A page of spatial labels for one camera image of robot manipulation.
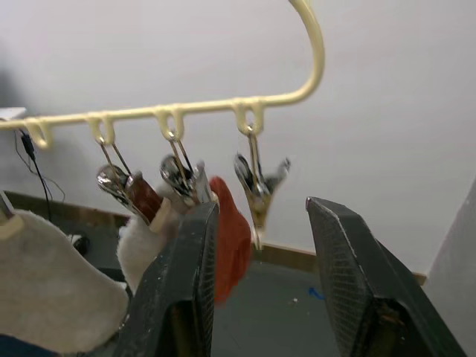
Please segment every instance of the floor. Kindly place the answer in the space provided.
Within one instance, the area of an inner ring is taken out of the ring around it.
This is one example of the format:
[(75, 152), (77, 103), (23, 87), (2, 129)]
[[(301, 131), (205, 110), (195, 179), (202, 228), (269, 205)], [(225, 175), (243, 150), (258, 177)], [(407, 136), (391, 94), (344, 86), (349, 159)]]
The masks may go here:
[[(90, 238), (90, 263), (118, 267), (114, 231), (56, 223), (65, 232), (79, 231)], [(325, 301), (316, 291), (319, 282), (313, 274), (253, 262), (227, 303), (215, 310), (212, 356), (339, 356)], [(86, 356), (107, 357), (113, 350), (109, 344)]]

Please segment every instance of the black wire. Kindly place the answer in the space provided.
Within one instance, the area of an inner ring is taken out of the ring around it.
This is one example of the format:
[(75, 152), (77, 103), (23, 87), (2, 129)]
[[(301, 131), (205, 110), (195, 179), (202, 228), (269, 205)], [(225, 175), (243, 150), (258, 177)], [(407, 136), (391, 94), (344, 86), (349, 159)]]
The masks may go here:
[(33, 160), (33, 165), (35, 165), (36, 173), (38, 173), (39, 180), (42, 182), (43, 190), (45, 191), (46, 208), (48, 210), (48, 221), (51, 221), (50, 199), (48, 198), (48, 194), (46, 193), (45, 181), (43, 180), (42, 174), (39, 173), (39, 168), (36, 164), (36, 160)]
[[(20, 159), (23, 161), (23, 164), (25, 164), (25, 166), (27, 167), (28, 171), (30, 171), (30, 173), (32, 173), (33, 175), (38, 176), (37, 173), (35, 173), (32, 169), (31, 169), (31, 162), (30, 162), (30, 156), (28, 156), (28, 163), (25, 161), (25, 159), (22, 157), (22, 155), (20, 154), (20, 152), (18, 151), (18, 140), (17, 140), (17, 137), (16, 137), (16, 132), (14, 132), (14, 135), (15, 135), (15, 151), (16, 151), (16, 154), (20, 157)], [(64, 201), (66, 200), (66, 193), (65, 191), (62, 190), (62, 188), (54, 181), (52, 180), (51, 178), (48, 178), (46, 176), (43, 176), (43, 180), (45, 181), (49, 181), (51, 182), (52, 184), (54, 184), (57, 189), (59, 191), (61, 191), (61, 194), (62, 194), (62, 199), (61, 199), (61, 203), (64, 203)], [(51, 194), (51, 190), (50, 190), (50, 187), (45, 183), (46, 185), (46, 189), (48, 190), (49, 194), (50, 194), (50, 197), (51, 197), (51, 201), (53, 201), (53, 195)]]

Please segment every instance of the red cloth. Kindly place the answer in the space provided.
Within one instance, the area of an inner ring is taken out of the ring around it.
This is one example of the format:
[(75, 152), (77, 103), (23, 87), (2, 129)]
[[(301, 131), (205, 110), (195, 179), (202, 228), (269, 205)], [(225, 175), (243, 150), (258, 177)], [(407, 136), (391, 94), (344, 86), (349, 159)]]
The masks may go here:
[(224, 303), (248, 269), (251, 259), (251, 230), (248, 221), (238, 211), (225, 181), (220, 177), (213, 177), (210, 188), (218, 196), (220, 203), (215, 303)]

